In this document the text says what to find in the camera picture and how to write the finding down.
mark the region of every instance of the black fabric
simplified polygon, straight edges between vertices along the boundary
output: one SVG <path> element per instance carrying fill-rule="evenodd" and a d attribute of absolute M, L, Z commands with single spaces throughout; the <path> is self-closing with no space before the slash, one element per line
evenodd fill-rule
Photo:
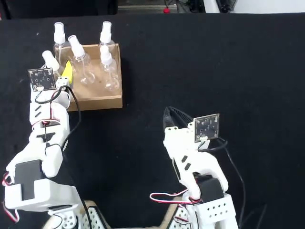
<path fill-rule="evenodd" d="M 116 14 L 118 0 L 1 0 L 9 19 Z"/>
<path fill-rule="evenodd" d="M 134 15 L 0 22 L 0 167 L 28 142 L 27 69 L 51 50 L 53 23 L 97 43 L 103 20 L 120 43 L 124 108 L 82 112 L 67 148 L 82 198 L 117 227 L 156 226 L 166 205 L 154 191 L 179 185 L 163 146 L 162 117 L 173 106 L 193 117 L 220 113 L 220 136 L 245 180 L 246 214 L 267 203 L 261 228 L 303 223 L 305 14 Z M 77 113 L 70 114 L 70 124 Z M 237 214 L 242 189 L 224 151 L 216 154 Z M 245 228 L 254 228 L 255 213 Z M 23 213 L 17 226 L 40 228 L 46 213 Z"/>

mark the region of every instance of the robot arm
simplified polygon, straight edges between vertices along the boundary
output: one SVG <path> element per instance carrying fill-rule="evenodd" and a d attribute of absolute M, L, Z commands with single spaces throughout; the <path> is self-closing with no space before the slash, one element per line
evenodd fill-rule
<path fill-rule="evenodd" d="M 69 82 L 60 77 L 54 90 L 36 92 L 31 88 L 29 143 L 7 165 L 11 182 L 4 184 L 7 208 L 56 214 L 68 229 L 82 220 L 81 199 L 75 187 L 49 179 L 58 174 L 70 132 L 70 95 L 63 86 L 69 86 Z"/>
<path fill-rule="evenodd" d="M 190 198 L 201 200 L 198 204 L 185 205 L 189 214 L 187 218 L 193 228 L 238 229 L 232 198 L 226 193 L 228 181 L 217 159 L 207 152 L 198 151 L 207 149 L 210 143 L 204 132 L 213 124 L 201 130 L 196 129 L 196 120 L 204 118 L 194 119 L 186 128 L 165 128 L 163 143 L 173 161 L 179 182 L 187 188 L 183 194 L 183 201 L 189 201 Z"/>

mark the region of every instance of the wire cable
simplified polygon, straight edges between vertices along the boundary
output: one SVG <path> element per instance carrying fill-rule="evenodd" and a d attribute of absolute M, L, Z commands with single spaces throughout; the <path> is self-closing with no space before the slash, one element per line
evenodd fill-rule
<path fill-rule="evenodd" d="M 185 189 L 181 192 L 178 193 L 174 193 L 174 194 L 169 194 L 166 192 L 153 192 L 149 195 L 149 198 L 151 200 L 153 200 L 154 202 L 160 203 L 160 204 L 184 204 L 184 205 L 193 205 L 193 204 L 198 204 L 200 202 L 202 202 L 201 199 L 198 200 L 194 200 L 193 198 L 189 197 L 190 201 L 175 201 L 175 200 L 161 200 L 161 199 L 156 199 L 153 196 L 168 196 L 168 197 L 177 197 L 183 193 L 185 193 L 186 191 L 188 191 L 188 189 Z"/>
<path fill-rule="evenodd" d="M 66 142 L 68 141 L 68 138 L 71 136 L 71 134 L 78 128 L 78 126 L 80 125 L 81 123 L 81 109 L 80 109 L 80 106 L 79 106 L 79 103 L 78 103 L 78 100 L 73 92 L 73 90 L 66 86 L 66 88 L 70 91 L 70 93 L 72 94 L 74 100 L 75 100 L 75 103 L 76 103 L 76 107 L 77 107 L 77 112 L 78 112 L 78 122 L 76 124 L 76 126 L 70 131 L 70 133 L 68 134 L 68 136 L 66 137 L 66 139 L 63 141 L 63 144 L 61 146 L 61 149 L 63 150 L 65 145 L 66 145 Z"/>
<path fill-rule="evenodd" d="M 74 179 L 73 179 L 73 177 L 72 177 L 72 175 L 71 175 L 70 168 L 69 168 L 69 166 L 68 166 L 68 163 L 66 162 L 66 158 L 65 158 L 64 153 L 63 153 L 63 151 L 62 151 L 62 147 L 61 147 L 59 144 L 52 144 L 52 145 L 46 146 L 46 148 L 44 149 L 44 151 L 45 151 L 48 147 L 55 146 L 55 145 L 59 146 L 59 148 L 61 149 L 62 157 L 63 157 L 63 159 L 64 159 L 63 162 L 66 164 L 66 168 L 67 168 L 67 171 L 68 171 L 68 175 L 69 175 L 69 177 L 70 177 L 72 183 L 76 186 L 76 183 L 75 183 L 75 181 L 74 181 Z M 89 228 L 92 229 L 92 221 L 91 221 L 91 218 L 90 218 L 90 215 L 89 215 L 89 211 L 88 211 L 88 209 L 87 209 L 87 206 L 86 206 L 86 204 L 85 204 L 85 201 L 84 201 L 82 198 L 81 198 L 81 203 L 82 203 L 82 205 L 83 205 L 83 207 L 84 207 L 84 209 L 85 209 L 85 213 L 86 213 L 87 218 L 88 218 Z"/>
<path fill-rule="evenodd" d="M 216 139 L 216 140 L 219 142 L 220 146 L 217 146 L 215 148 L 210 148 L 210 149 L 200 149 L 200 147 L 202 147 L 204 145 L 204 143 L 205 143 L 205 142 L 201 142 L 201 144 L 197 148 L 198 152 L 201 152 L 201 153 L 203 153 L 203 152 L 212 153 L 212 152 L 215 152 L 215 151 L 218 151 L 220 149 L 225 148 L 227 146 L 227 144 L 228 144 L 228 142 L 226 140 L 222 139 L 221 137 L 218 137 L 218 139 Z"/>
<path fill-rule="evenodd" d="M 42 93 L 42 92 L 40 92 L 40 93 L 36 96 L 36 98 L 35 98 L 34 101 L 35 101 L 36 103 L 38 103 L 38 104 L 48 104 L 48 103 L 54 101 L 55 99 L 57 99 L 58 96 L 61 94 L 61 91 L 62 91 L 65 87 L 68 88 L 69 86 L 61 86 L 61 87 L 58 89 L 58 92 L 57 92 L 54 96 L 52 96 L 51 99 L 46 100 L 46 101 L 38 101 L 38 100 L 37 100 L 37 99 L 39 98 L 40 94 Z"/>
<path fill-rule="evenodd" d="M 166 4 L 166 0 L 164 0 L 164 5 L 166 6 L 166 8 L 168 8 L 170 6 L 170 4 L 173 2 L 173 0 L 171 0 L 168 5 Z"/>
<path fill-rule="evenodd" d="M 263 211 L 261 213 L 261 216 L 259 217 L 259 220 L 257 222 L 257 225 L 256 225 L 256 229 L 259 229 L 261 224 L 262 224 L 262 221 L 263 221 L 263 218 L 265 216 L 265 213 L 266 213 L 266 210 L 267 210 L 267 205 L 265 204 L 264 208 L 263 208 Z"/>
<path fill-rule="evenodd" d="M 219 144 L 224 144 L 224 143 L 223 143 L 224 140 L 223 140 L 222 138 L 220 138 L 220 139 L 221 139 L 222 141 L 219 140 L 219 139 L 217 139 L 218 143 L 219 143 Z M 243 196 L 244 196 L 244 197 L 243 197 L 242 208 L 241 208 L 241 211 L 240 211 L 240 216 L 239 216 L 239 219 L 238 219 L 238 227 L 241 228 L 242 223 L 243 223 L 243 217 L 244 217 L 244 208 L 245 208 L 245 205 L 246 205 L 246 188 L 245 188 L 245 185 L 244 185 L 244 180 L 243 180 L 243 178 L 242 178 L 242 175 L 240 174 L 239 170 L 237 169 L 235 163 L 233 162 L 229 150 L 228 150 L 227 147 L 225 147 L 225 146 L 223 147 L 223 149 L 226 151 L 226 153 L 227 153 L 227 155 L 228 155 L 228 158 L 229 158 L 229 160 L 230 160 L 230 162 L 231 162 L 233 168 L 235 169 L 235 171 L 236 171 L 236 173 L 237 173 L 237 175 L 238 175 L 238 177 L 239 177 L 239 179 L 240 179 L 240 182 L 242 183 L 242 187 L 243 187 Z"/>
<path fill-rule="evenodd" d="M 244 225 L 248 222 L 248 220 L 251 218 L 252 215 L 254 215 L 254 213 L 256 213 L 258 210 L 263 209 L 264 207 L 267 206 L 267 204 L 261 205 L 255 209 L 253 209 L 243 220 L 242 225 L 240 227 L 240 229 L 244 228 Z"/>
<path fill-rule="evenodd" d="M 3 200 L 2 206 L 3 206 L 3 210 L 4 210 L 5 214 L 7 214 L 8 217 L 9 217 L 13 222 L 18 223 L 19 220 L 20 220 L 20 216 L 19 216 L 19 214 L 18 214 L 17 209 L 15 209 L 15 215 L 13 215 L 13 214 L 6 208 L 6 206 L 5 206 L 5 198 L 4 198 L 4 200 Z"/>
<path fill-rule="evenodd" d="M 60 223 L 57 227 L 53 228 L 53 229 L 57 229 L 57 228 L 59 228 L 59 227 L 61 226 L 61 224 L 62 224 L 62 222 L 63 222 L 63 219 L 62 219 L 62 217 L 59 216 L 59 215 L 56 215 L 56 214 L 53 214 L 53 215 L 54 215 L 54 216 L 57 216 L 57 217 L 59 217 L 59 218 L 61 218 L 61 223 Z"/>

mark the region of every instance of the bottle cap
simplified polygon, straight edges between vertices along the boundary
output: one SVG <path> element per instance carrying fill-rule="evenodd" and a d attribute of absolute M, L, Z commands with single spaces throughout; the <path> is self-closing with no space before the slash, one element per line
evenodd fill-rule
<path fill-rule="evenodd" d="M 75 35 L 72 35 L 68 38 L 68 41 L 71 45 L 72 52 L 76 57 L 82 57 L 85 54 L 85 50 L 78 41 Z"/>
<path fill-rule="evenodd" d="M 101 51 L 101 62 L 102 64 L 105 65 L 110 65 L 112 63 L 112 56 L 111 53 L 109 52 L 109 48 L 107 45 L 102 45 L 100 47 Z"/>
<path fill-rule="evenodd" d="M 54 42 L 57 44 L 64 44 L 66 42 L 66 35 L 63 29 L 63 24 L 61 22 L 56 22 L 54 28 Z"/>
<path fill-rule="evenodd" d="M 57 62 L 57 60 L 55 59 L 55 57 L 49 50 L 44 51 L 42 53 L 42 57 L 43 57 L 44 61 L 46 62 L 46 66 L 48 68 L 52 68 L 53 71 L 57 71 L 59 69 L 59 67 L 60 67 L 59 63 Z"/>
<path fill-rule="evenodd" d="M 104 21 L 101 31 L 100 41 L 102 43 L 109 43 L 111 41 L 111 22 Z"/>
<path fill-rule="evenodd" d="M 70 37 L 68 37 L 68 42 L 70 43 L 71 46 L 80 43 L 75 35 L 71 35 Z"/>
<path fill-rule="evenodd" d="M 85 50 L 81 44 L 71 45 L 71 49 L 75 57 L 82 57 L 85 54 Z"/>

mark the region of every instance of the open cardboard box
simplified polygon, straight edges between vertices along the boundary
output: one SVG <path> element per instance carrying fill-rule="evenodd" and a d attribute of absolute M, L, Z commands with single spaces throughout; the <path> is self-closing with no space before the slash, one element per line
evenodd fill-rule
<path fill-rule="evenodd" d="M 105 89 L 106 73 L 101 68 L 100 49 L 96 44 L 83 45 L 84 50 L 91 57 L 93 70 L 95 73 L 95 82 L 93 84 L 83 85 L 80 75 L 73 72 L 73 92 L 79 102 L 80 109 L 84 110 L 101 110 L 109 108 L 122 108 L 122 74 L 120 48 L 118 44 L 114 45 L 111 51 L 113 59 L 118 64 L 118 76 L 120 89 L 115 92 L 109 92 Z M 76 103 L 71 96 L 69 111 L 77 111 Z"/>

